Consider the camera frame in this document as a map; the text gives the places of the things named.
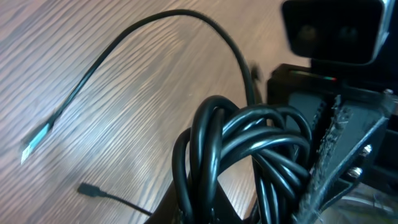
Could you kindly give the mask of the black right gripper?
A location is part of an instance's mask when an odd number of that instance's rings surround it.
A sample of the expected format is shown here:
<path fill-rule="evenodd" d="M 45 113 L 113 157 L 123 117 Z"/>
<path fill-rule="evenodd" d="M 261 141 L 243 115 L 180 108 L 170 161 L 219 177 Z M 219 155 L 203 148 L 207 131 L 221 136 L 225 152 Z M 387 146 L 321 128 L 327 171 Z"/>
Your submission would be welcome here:
<path fill-rule="evenodd" d="M 289 105 L 311 129 L 312 178 L 296 223 L 318 216 L 359 182 L 397 192 L 397 96 L 370 82 L 281 64 L 266 83 L 269 105 Z"/>

